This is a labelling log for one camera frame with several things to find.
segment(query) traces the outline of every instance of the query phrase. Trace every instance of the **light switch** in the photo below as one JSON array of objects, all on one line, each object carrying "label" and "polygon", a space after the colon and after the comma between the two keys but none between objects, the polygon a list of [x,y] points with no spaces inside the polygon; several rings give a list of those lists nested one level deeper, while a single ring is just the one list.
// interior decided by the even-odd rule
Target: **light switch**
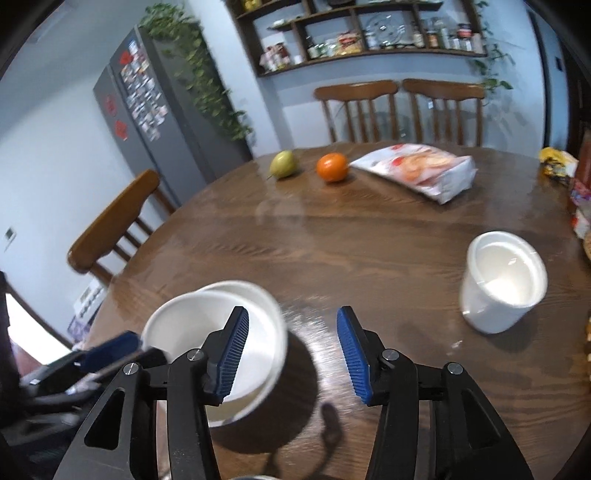
[{"label": "light switch", "polygon": [[17,233],[14,231],[14,228],[10,227],[4,235],[2,236],[2,245],[4,246],[3,250],[6,251],[10,244],[14,241],[17,237]]}]

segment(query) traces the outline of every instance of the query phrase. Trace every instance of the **bottle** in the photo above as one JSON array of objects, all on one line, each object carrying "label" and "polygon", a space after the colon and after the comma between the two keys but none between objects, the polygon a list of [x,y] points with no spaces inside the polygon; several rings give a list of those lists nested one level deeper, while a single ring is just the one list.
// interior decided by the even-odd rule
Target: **bottle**
[{"label": "bottle", "polygon": [[452,50],[460,50],[460,39],[456,35],[449,35],[449,44]]},{"label": "bottle", "polygon": [[312,37],[309,35],[306,37],[306,48],[308,49],[308,55],[311,60],[317,59],[320,56],[316,49],[316,45],[314,45],[314,42],[312,41]]},{"label": "bottle", "polygon": [[417,48],[425,48],[425,40],[415,22],[413,22],[413,43]]},{"label": "bottle", "polygon": [[437,33],[437,41],[439,43],[439,47],[449,50],[449,32],[447,31],[447,27],[443,20],[441,18],[435,17],[433,21],[433,27],[435,28],[435,32]]},{"label": "bottle", "polygon": [[437,33],[435,29],[430,27],[427,30],[427,44],[429,48],[439,48],[439,42],[437,41]]},{"label": "bottle", "polygon": [[474,33],[472,35],[472,47],[476,53],[484,53],[484,47],[482,45],[482,35]]},{"label": "bottle", "polygon": [[379,50],[378,40],[375,38],[373,30],[365,30],[365,40],[367,41],[370,50]]}]

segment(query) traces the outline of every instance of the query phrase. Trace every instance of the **spice jar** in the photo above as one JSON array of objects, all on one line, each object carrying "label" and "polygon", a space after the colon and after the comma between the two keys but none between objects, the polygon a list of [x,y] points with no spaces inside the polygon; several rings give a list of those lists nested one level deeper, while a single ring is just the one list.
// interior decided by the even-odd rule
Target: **spice jar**
[{"label": "spice jar", "polygon": [[464,51],[472,51],[472,41],[469,38],[461,39],[460,46]]},{"label": "spice jar", "polygon": [[472,37],[472,27],[469,23],[460,23],[457,25],[457,37],[459,39]]},{"label": "spice jar", "polygon": [[449,46],[452,50],[460,50],[460,39],[455,35],[449,35]]}]

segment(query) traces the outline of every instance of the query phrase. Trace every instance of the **snack wrapper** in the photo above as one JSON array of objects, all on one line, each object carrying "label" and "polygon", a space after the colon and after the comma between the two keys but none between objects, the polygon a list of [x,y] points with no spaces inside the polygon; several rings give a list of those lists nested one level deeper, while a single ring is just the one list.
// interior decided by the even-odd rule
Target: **snack wrapper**
[{"label": "snack wrapper", "polygon": [[440,204],[469,189],[476,174],[472,157],[456,157],[435,147],[416,144],[382,148],[349,166],[401,183]]}]

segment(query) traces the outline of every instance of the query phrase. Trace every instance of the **pear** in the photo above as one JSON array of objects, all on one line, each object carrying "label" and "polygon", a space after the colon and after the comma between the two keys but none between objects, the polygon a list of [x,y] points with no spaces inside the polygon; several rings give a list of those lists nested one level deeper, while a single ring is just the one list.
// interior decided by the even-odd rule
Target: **pear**
[{"label": "pear", "polygon": [[276,179],[282,179],[293,175],[297,171],[297,160],[291,150],[284,150],[279,152],[269,168],[269,176]]}]

